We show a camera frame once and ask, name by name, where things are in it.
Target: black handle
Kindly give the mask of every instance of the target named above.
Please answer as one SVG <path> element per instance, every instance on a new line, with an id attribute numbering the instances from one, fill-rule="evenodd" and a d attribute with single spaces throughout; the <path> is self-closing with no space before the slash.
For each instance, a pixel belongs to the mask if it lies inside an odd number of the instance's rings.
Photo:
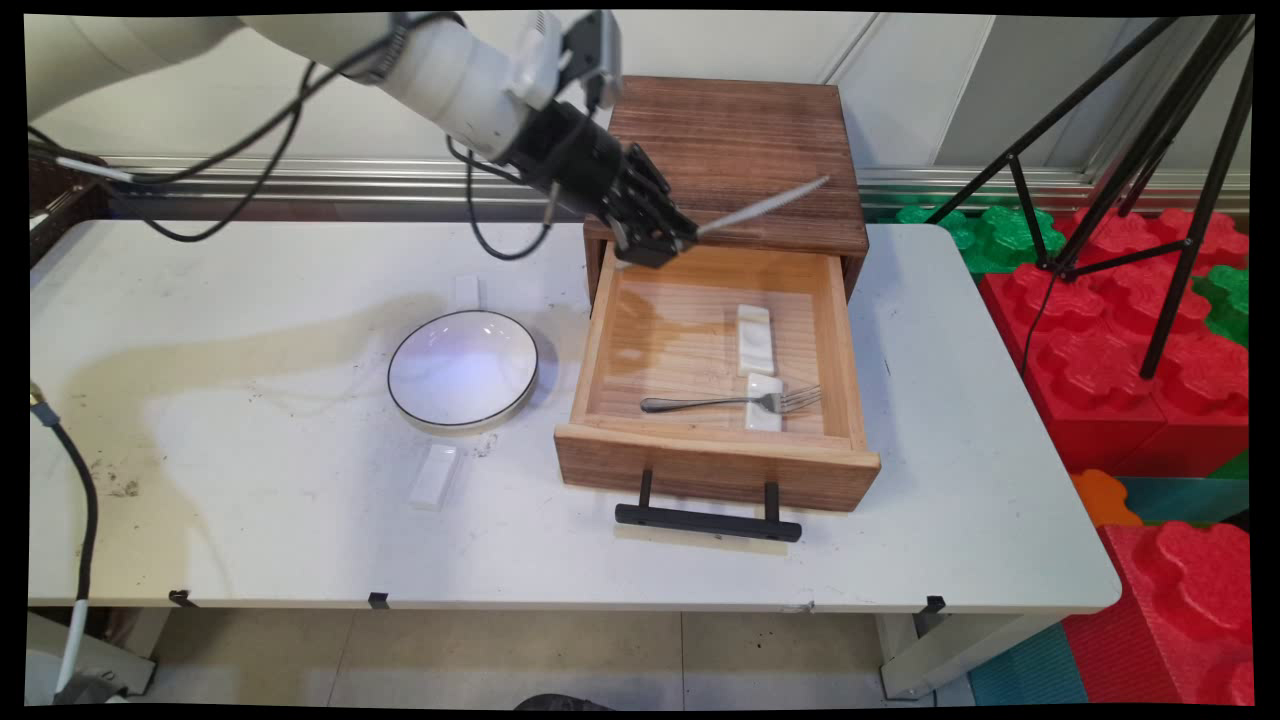
<path id="1" fill-rule="evenodd" d="M 778 483 L 764 483 L 763 520 L 756 518 L 739 518 L 736 515 L 650 507 L 649 491 L 652 487 L 653 470 L 645 470 L 640 479 L 640 505 L 618 503 L 613 509 L 613 518 L 623 525 L 649 525 L 672 530 L 691 530 L 695 533 L 782 542 L 796 542 L 800 539 L 801 529 L 799 523 L 782 523 L 778 520 Z"/>

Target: metal fork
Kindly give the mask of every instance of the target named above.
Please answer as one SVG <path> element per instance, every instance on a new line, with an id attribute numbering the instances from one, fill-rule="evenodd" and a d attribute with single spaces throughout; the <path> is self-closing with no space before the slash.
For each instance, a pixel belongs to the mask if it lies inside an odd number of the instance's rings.
<path id="1" fill-rule="evenodd" d="M 701 407 L 703 405 L 722 405 L 726 402 L 754 402 L 769 413 L 786 415 L 806 405 L 813 405 L 822 400 L 822 386 L 806 387 L 786 395 L 771 392 L 759 397 L 714 397 L 712 400 L 666 400 L 662 397 L 646 397 L 640 401 L 640 410 L 645 413 L 669 413 L 684 410 L 685 407 Z"/>

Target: wooden cabinet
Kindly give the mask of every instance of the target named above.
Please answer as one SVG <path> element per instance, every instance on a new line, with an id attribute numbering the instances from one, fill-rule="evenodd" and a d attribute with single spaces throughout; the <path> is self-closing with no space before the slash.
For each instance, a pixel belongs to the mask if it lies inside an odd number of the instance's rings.
<path id="1" fill-rule="evenodd" d="M 625 78 L 609 131 L 639 142 L 696 223 L 829 181 L 782 209 L 710 234 L 660 269 L 613 258 L 584 228 L 594 309 L 573 410 L 556 428 L 566 483 L 849 511 L 879 471 L 867 447 L 847 299 L 867 255 L 838 90 L 832 86 Z M 742 405 L 644 414 L 644 397 L 746 395 L 737 306 L 769 310 L 776 377 L 820 384 L 782 432 L 746 430 Z"/>
<path id="2" fill-rule="evenodd" d="M 867 225 L 836 86 L 627 76 L 609 132 L 623 146 L 640 143 L 699 224 L 828 176 L 800 200 L 700 245 L 835 255 L 845 299 L 854 291 Z M 595 218 L 582 232 L 594 299 L 613 232 Z"/>

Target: white block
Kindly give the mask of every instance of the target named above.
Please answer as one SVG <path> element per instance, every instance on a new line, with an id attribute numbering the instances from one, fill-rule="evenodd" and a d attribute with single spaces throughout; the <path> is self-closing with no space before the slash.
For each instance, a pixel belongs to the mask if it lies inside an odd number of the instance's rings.
<path id="1" fill-rule="evenodd" d="M 458 275 L 453 278 L 453 311 L 483 310 L 480 307 L 480 278 Z"/>
<path id="2" fill-rule="evenodd" d="M 431 443 L 431 450 L 426 454 L 426 462 L 417 474 L 417 482 L 410 492 L 408 502 L 419 510 L 439 510 L 444 503 L 444 495 L 453 482 L 453 473 L 458 468 L 461 457 L 458 448 L 443 442 Z"/>
<path id="3" fill-rule="evenodd" d="M 773 374 L 773 333 L 769 311 L 754 305 L 737 306 L 737 375 Z"/>
<path id="4" fill-rule="evenodd" d="M 771 392 L 782 392 L 782 380 L 759 373 L 751 373 L 746 377 L 748 397 L 760 397 Z M 782 432 L 782 415 L 769 413 L 754 402 L 748 402 L 746 429 L 780 433 Z"/>

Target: plate rim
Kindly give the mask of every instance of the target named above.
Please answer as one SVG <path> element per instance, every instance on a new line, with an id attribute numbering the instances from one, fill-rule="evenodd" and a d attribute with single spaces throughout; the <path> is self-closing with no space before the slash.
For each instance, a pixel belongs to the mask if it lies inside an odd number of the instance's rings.
<path id="1" fill-rule="evenodd" d="M 419 418 L 417 415 L 415 415 L 415 414 L 410 413 L 408 410 L 406 410 L 403 405 L 401 405 L 399 400 L 396 398 L 396 391 L 392 389 L 392 365 L 396 364 L 396 356 L 399 355 L 401 348 L 404 347 L 404 343 L 408 342 L 408 338 L 411 338 L 415 334 L 417 334 L 417 331 L 425 328 L 426 325 L 430 325 L 431 323 L 434 323 L 436 320 L 443 320 L 444 318 L 449 318 L 449 316 L 453 316 L 453 315 L 465 315 L 465 314 L 468 314 L 468 313 L 498 315 L 499 318 L 506 318 L 507 320 L 511 320 L 512 323 L 515 323 L 517 328 L 520 328 L 521 331 L 524 331 L 526 336 L 529 336 L 529 342 L 534 346 L 534 372 L 529 375 L 529 384 L 525 386 L 525 389 L 520 391 L 520 395 L 517 395 L 516 400 L 511 401 L 511 404 L 506 405 L 504 407 L 502 407 L 500 410 L 498 410 L 497 413 L 494 413 L 492 415 L 486 415 L 484 418 L 480 418 L 479 420 L 467 420 L 466 423 L 436 423 L 434 420 L 428 420 L 428 419 L 424 419 L 424 418 Z M 503 313 L 498 313 L 498 311 L 494 311 L 494 310 L 454 310 L 452 313 L 445 313 L 443 315 L 436 315 L 435 318 L 431 318 L 430 320 L 428 320 L 428 322 L 422 323 L 421 325 L 413 328 L 412 331 L 410 331 L 410 333 L 407 336 L 404 336 L 404 340 L 402 340 L 399 342 L 399 345 L 396 346 L 396 351 L 392 352 L 390 361 L 387 363 L 387 395 L 389 395 L 392 397 L 392 402 L 396 404 L 396 407 L 399 407 L 401 413 L 408 415 L 410 418 L 413 418 L 419 423 L 425 423 L 428 425 L 434 425 L 436 428 L 466 428 L 466 427 L 470 427 L 470 425 L 479 425 L 480 423 L 489 421 L 489 420 L 497 418 L 498 415 L 502 415 L 503 413 L 511 410 L 513 406 L 518 405 L 520 401 L 524 400 L 524 397 L 526 395 L 529 395 L 530 388 L 532 388 L 534 383 L 538 382 L 538 365 L 539 365 L 540 361 L 541 361 L 541 355 L 538 351 L 538 341 L 534 340 L 534 333 L 529 332 L 529 328 L 526 328 L 525 324 L 521 323 L 520 320 L 512 318 L 511 315 L 506 315 Z"/>

